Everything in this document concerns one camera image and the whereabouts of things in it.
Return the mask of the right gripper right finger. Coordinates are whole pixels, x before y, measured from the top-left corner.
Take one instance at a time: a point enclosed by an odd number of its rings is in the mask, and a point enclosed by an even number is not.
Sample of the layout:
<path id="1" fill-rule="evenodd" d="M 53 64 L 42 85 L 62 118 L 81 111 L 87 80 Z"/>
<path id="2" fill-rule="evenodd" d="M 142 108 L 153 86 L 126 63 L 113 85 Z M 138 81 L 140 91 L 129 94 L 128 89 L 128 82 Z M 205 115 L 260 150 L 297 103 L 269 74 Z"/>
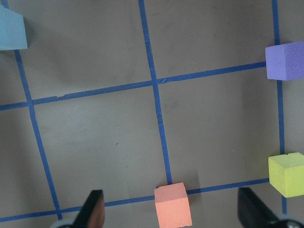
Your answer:
<path id="1" fill-rule="evenodd" d="M 285 227 L 285 222 L 280 220 L 250 188 L 239 188 L 237 200 L 237 216 L 242 227 Z"/>

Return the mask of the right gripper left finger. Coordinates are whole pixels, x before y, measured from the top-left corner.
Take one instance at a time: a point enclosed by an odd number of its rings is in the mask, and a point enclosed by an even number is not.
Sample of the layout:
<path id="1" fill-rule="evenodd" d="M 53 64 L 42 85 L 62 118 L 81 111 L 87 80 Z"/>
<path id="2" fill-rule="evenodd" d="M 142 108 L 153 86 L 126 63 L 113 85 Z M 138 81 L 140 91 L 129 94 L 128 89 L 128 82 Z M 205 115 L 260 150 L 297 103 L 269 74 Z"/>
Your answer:
<path id="1" fill-rule="evenodd" d="M 90 192 L 73 222 L 74 228 L 102 228 L 105 222 L 105 202 L 102 190 Z"/>

